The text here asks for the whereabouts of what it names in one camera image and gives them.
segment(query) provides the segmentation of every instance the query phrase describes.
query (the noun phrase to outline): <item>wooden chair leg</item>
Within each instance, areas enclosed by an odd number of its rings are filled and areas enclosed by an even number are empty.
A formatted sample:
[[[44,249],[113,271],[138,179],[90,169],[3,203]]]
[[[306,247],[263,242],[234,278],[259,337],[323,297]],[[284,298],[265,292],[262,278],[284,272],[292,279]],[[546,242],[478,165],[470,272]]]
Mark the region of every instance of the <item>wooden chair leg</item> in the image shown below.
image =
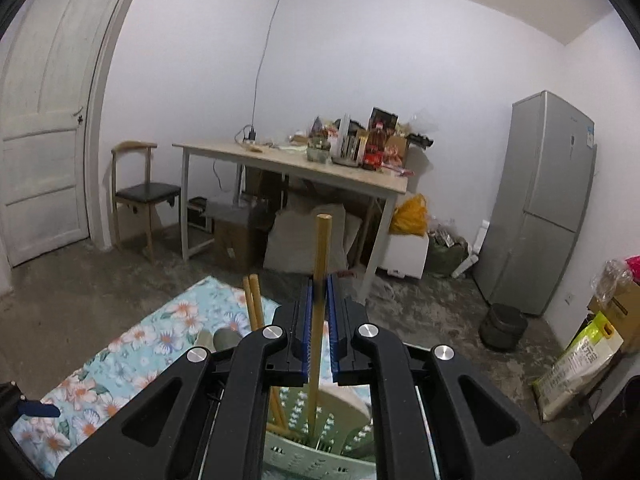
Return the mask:
[[[146,250],[149,252],[149,260],[151,261],[151,263],[155,263],[154,247],[153,247],[153,240],[152,240],[152,234],[151,234],[151,210],[152,209],[153,209],[153,206],[151,204],[145,205]]]
[[[113,217],[113,234],[116,238],[116,247],[119,251],[122,250],[122,244],[120,242],[120,222],[118,221],[118,203],[115,198],[111,200],[111,216]]]

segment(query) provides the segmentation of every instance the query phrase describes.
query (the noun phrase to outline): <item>light wooden tabletop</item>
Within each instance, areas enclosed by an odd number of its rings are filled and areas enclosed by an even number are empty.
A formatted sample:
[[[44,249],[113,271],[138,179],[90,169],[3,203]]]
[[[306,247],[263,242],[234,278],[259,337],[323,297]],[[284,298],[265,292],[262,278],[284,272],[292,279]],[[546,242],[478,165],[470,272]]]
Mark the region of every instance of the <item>light wooden tabletop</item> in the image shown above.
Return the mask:
[[[348,180],[354,184],[360,183],[364,186],[373,186],[400,194],[406,193],[407,178],[405,176],[398,176],[390,170],[367,171],[330,162],[319,164],[307,160],[305,152],[291,153],[267,146],[258,146],[262,151],[252,152],[236,142],[176,142],[174,146],[186,148],[197,155],[240,162],[248,166],[252,166],[253,161],[257,167],[263,166],[265,170],[275,171],[277,166],[281,168],[282,173],[299,173],[303,178],[303,173],[312,171],[326,177]],[[287,168],[298,171],[287,171]]]

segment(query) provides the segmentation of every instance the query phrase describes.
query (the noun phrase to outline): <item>cardboard box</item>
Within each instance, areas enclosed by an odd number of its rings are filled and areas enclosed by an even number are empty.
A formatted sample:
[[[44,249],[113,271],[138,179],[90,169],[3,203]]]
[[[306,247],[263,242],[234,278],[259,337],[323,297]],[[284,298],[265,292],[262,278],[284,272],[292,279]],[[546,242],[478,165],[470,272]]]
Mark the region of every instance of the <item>cardboard box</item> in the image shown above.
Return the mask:
[[[407,142],[404,137],[391,136],[385,144],[385,163],[404,168],[406,162]]]
[[[603,311],[609,322],[622,336],[622,352],[640,350],[640,286],[632,283],[619,288],[613,298],[602,308],[596,298],[591,298],[589,310],[594,314]]]
[[[246,273],[264,258],[268,237],[264,231],[216,220],[213,237],[220,266]]]

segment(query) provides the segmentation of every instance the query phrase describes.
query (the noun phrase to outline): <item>yellow plastic bag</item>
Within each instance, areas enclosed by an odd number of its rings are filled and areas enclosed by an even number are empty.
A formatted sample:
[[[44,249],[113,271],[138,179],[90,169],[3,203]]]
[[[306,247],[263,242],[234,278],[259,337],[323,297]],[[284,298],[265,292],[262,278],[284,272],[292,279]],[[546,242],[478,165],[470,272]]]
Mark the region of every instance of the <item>yellow plastic bag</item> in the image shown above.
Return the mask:
[[[424,236],[427,233],[427,199],[417,194],[396,207],[389,232],[395,235]]]

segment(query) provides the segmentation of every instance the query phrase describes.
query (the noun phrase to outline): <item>blue floral mat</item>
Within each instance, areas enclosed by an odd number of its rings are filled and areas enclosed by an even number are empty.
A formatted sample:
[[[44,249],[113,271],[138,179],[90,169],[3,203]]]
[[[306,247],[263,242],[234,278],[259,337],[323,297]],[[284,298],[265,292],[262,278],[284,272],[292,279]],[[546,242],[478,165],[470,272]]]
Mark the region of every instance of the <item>blue floral mat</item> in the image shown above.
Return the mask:
[[[270,323],[278,306],[262,299]],[[55,404],[59,418],[20,418],[12,434],[35,466],[52,477],[62,459],[89,438],[131,398],[186,352],[198,333],[228,326],[250,332],[244,291],[207,276],[112,341],[49,392],[42,402]],[[323,341],[321,380],[331,382],[328,343]],[[369,401],[369,389],[357,393]],[[286,480],[265,470],[263,479]]]

